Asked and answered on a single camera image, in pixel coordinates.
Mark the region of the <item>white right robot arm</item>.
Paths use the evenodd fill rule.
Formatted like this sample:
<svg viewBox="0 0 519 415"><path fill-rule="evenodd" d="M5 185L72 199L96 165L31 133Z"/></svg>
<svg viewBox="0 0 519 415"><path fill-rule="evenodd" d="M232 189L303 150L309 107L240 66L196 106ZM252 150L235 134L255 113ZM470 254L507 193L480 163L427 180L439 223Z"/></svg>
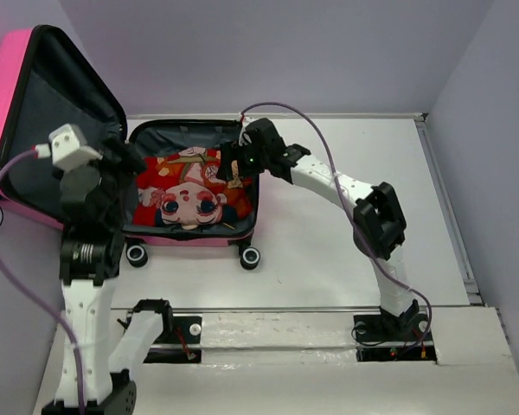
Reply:
<svg viewBox="0 0 519 415"><path fill-rule="evenodd" d="M274 123L260 118L238 140L221 145L218 178L244 179L269 172L340 207L353 228L357 249L369 258L380 292L375 326L383 335L407 335L420 313L422 295L409 283L403 259L407 222L392 185L368 184L323 163L300 144L286 144Z"/></svg>

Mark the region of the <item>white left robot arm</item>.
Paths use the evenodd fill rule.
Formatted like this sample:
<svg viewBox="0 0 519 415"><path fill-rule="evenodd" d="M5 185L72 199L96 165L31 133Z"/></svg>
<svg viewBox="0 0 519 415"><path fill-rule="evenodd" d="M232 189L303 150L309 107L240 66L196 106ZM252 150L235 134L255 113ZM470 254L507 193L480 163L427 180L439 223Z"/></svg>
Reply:
<svg viewBox="0 0 519 415"><path fill-rule="evenodd" d="M67 216L60 249L65 304L61 377L43 414L131 414L136 372L154 341L174 331L170 303L138 302L117 346L110 344L114 291L125 246L124 192L146 165L130 145L112 138L106 152L62 133L51 139L52 164L61 171L61 208Z"/></svg>

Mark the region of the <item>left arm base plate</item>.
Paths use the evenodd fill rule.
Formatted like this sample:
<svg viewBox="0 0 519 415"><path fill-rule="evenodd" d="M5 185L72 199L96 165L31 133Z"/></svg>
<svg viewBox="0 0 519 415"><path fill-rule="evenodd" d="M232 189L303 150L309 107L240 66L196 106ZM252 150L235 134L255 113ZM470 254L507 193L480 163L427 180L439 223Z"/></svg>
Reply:
<svg viewBox="0 0 519 415"><path fill-rule="evenodd" d="M152 344L144 364L199 364L202 362L202 317L175 315L173 329Z"/></svg>

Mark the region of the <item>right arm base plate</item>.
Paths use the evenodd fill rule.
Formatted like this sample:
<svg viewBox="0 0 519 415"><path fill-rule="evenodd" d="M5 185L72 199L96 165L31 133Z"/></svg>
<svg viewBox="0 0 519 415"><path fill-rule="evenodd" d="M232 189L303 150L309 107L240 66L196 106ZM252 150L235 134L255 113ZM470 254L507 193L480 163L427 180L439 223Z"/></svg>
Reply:
<svg viewBox="0 0 519 415"><path fill-rule="evenodd" d="M391 334L378 322L378 315L354 317L350 334L358 362L437 361L432 333L421 339L427 326L426 314L416 316L413 326L398 334Z"/></svg>

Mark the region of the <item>red patterned cloth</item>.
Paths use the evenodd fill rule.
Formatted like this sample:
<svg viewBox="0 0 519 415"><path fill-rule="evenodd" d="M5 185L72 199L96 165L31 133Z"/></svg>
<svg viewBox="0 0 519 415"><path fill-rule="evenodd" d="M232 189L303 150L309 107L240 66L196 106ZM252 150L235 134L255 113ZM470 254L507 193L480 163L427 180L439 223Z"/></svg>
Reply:
<svg viewBox="0 0 519 415"><path fill-rule="evenodd" d="M247 192L251 179L226 182L216 177L221 166L217 149L188 147L169 156L148 156L144 162L146 171L136 179L134 225L192 230L231 225L254 210Z"/></svg>

